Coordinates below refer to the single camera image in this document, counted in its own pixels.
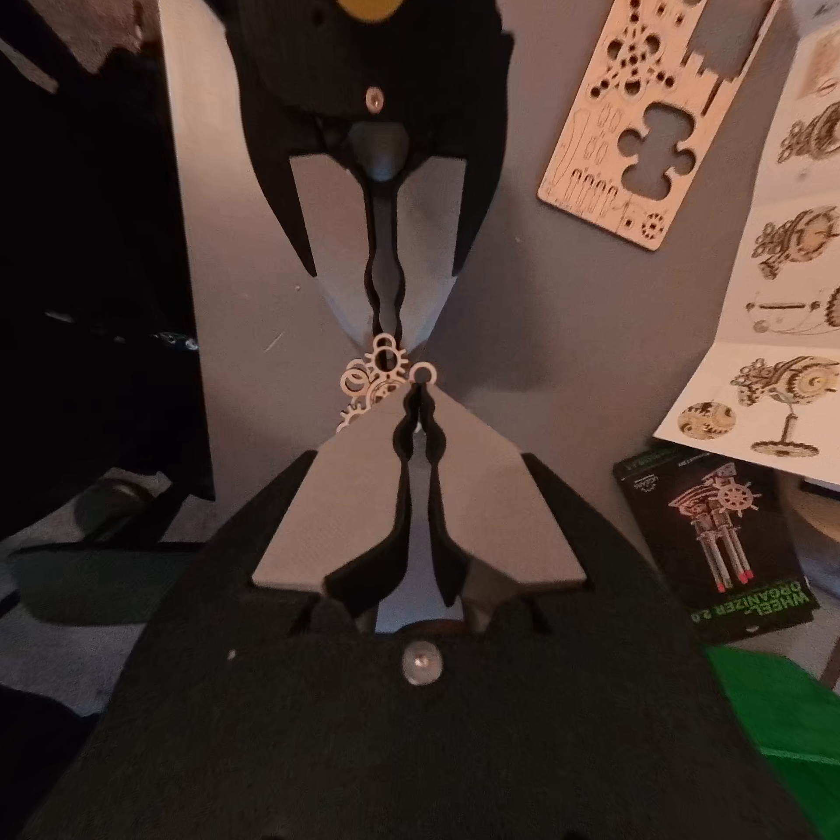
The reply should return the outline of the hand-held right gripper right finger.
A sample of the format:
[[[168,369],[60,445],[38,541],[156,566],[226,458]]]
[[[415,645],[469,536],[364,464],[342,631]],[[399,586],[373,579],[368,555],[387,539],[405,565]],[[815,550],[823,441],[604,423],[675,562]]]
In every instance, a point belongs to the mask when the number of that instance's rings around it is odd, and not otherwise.
[[[424,432],[434,576],[470,629],[513,599],[586,582],[516,445],[436,385],[424,386]]]

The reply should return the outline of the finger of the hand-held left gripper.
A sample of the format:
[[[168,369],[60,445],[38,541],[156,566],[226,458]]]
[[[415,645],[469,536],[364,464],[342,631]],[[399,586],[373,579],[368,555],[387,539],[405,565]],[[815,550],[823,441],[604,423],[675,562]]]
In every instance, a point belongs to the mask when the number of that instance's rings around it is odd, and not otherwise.
[[[342,331],[368,346],[372,309],[364,275],[370,243],[362,187],[326,154],[294,157],[291,170],[321,294]]]
[[[457,276],[456,235],[466,163],[434,156],[400,184],[395,197],[395,287],[403,282],[401,347],[417,358]]]

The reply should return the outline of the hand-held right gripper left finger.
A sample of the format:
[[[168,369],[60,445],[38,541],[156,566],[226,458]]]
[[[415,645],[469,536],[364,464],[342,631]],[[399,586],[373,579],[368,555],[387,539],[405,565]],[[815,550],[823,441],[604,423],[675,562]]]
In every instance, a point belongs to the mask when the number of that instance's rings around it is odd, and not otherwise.
[[[399,386],[317,451],[253,573],[261,589],[340,602],[352,618],[402,582],[414,388]]]

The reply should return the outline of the wooden gear model assembly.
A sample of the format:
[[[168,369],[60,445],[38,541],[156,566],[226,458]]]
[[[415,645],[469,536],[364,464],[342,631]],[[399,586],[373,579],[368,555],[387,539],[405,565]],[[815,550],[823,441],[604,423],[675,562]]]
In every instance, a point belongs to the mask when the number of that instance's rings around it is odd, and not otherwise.
[[[408,353],[395,336],[381,332],[374,336],[371,352],[349,362],[340,379],[340,389],[349,398],[336,428],[339,433],[407,382],[411,368]]]

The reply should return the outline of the laser-cut wooden parts sheet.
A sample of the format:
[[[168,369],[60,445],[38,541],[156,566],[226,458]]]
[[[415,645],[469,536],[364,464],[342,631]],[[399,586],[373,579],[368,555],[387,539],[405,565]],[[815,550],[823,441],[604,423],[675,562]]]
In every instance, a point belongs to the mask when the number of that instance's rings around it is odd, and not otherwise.
[[[538,189],[538,199],[656,251],[684,202],[700,165],[747,76],[781,2],[763,2],[761,25],[741,68],[725,76],[690,47],[707,2],[616,1],[596,42],[570,114]],[[639,154],[620,140],[645,140],[646,114],[660,106],[685,114],[688,137],[675,142],[692,166],[664,172],[668,192],[641,196],[625,183]]]

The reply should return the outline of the black model kit box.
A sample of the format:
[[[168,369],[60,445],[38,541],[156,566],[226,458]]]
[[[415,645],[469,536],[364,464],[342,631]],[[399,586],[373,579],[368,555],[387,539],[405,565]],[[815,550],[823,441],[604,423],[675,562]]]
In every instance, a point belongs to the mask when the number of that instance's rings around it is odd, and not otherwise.
[[[813,620],[820,606],[772,469],[665,444],[617,462],[612,472],[704,644],[736,643]]]

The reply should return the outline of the black mesh office chair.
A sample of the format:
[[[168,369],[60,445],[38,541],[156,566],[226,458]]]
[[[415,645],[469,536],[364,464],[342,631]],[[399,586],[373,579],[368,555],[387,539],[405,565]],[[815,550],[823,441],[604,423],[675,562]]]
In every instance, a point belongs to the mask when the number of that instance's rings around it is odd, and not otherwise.
[[[149,622],[203,548],[164,540],[190,496],[182,482],[154,495],[124,478],[100,479],[73,502],[78,541],[22,546],[3,560],[12,591],[2,599],[2,615],[21,605],[55,625]]]

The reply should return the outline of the folded paper instruction booklet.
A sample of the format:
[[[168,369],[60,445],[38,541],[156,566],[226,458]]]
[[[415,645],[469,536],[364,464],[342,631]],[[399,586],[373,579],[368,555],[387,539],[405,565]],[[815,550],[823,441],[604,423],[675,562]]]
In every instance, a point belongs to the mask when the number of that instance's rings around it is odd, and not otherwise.
[[[796,13],[715,338],[655,436],[838,486],[838,2]]]

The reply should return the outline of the large green plastic bin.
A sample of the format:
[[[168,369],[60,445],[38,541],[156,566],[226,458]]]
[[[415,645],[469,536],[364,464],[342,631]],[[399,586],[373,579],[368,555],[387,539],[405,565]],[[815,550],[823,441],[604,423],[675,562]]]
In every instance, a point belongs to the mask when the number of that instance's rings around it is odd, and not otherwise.
[[[708,647],[707,658],[742,727],[770,760],[839,767],[839,698],[784,658]]]

